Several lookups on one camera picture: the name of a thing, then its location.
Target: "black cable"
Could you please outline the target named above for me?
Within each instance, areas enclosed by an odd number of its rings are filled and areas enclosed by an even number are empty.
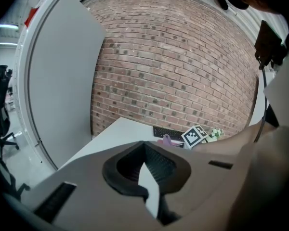
[[[265,71],[264,68],[262,68],[262,75],[263,75],[263,84],[264,84],[264,88],[266,88],[266,77],[265,77]],[[254,140],[254,143],[258,141],[258,139],[260,138],[260,135],[262,133],[262,129],[264,127],[264,123],[265,123],[265,116],[266,116],[266,105],[267,105],[267,99],[266,96],[264,96],[264,114],[263,114],[263,118],[262,118],[262,122],[258,131],[258,134]]]

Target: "ceiling light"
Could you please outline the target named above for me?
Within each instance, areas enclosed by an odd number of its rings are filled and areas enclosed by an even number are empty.
[[[0,27],[2,27],[2,28],[16,29],[16,30],[18,30],[18,26],[17,26],[17,25],[11,25],[11,24],[0,24]]]
[[[0,43],[2,45],[17,45],[16,43]]]

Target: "black office chair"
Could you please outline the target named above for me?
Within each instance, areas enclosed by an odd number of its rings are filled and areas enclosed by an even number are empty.
[[[0,65],[0,156],[3,154],[4,145],[15,145],[16,149],[19,150],[19,146],[15,142],[7,141],[9,137],[13,137],[15,139],[14,133],[9,133],[10,128],[10,119],[9,114],[5,108],[5,96],[7,92],[7,88],[9,85],[8,78],[6,77],[6,65]]]

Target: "keyboard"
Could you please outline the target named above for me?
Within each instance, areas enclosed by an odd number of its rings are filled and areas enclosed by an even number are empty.
[[[184,141],[181,137],[183,132],[171,130],[167,128],[153,127],[153,135],[154,137],[163,138],[165,134],[168,134],[172,140],[175,141]]]

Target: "brick wall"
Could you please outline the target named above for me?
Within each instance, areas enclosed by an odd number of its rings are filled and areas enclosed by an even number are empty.
[[[254,48],[197,0],[90,0],[107,34],[92,89],[92,133],[119,117],[238,133],[254,101]]]

